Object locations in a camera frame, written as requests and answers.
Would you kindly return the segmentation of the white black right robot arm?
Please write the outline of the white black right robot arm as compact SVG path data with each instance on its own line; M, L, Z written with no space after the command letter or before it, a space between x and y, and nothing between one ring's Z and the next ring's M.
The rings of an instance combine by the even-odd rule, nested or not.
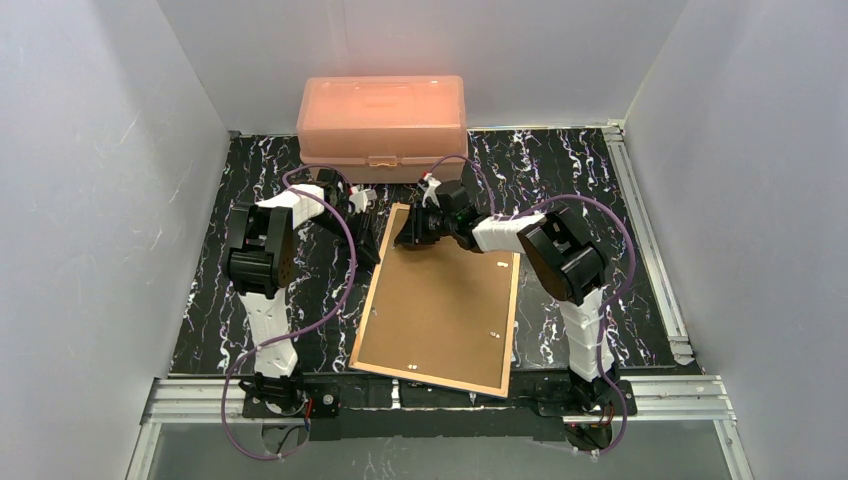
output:
M586 382L611 375L614 357L600 326L609 256L567 210L502 216L478 209L459 180L432 174L417 183L414 203L394 243L424 247L444 237L474 253L511 252L530 263L544 290L559 302L569 344L569 370Z

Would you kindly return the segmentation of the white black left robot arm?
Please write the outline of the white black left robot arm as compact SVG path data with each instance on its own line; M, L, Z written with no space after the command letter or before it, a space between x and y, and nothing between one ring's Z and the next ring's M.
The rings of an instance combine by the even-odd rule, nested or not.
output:
M254 372L290 377L298 354L286 293L295 276L296 230L314 223L348 242L354 277L380 263L369 209L376 192L331 168L291 184L266 200L239 203L230 213L223 271L244 306L255 345Z

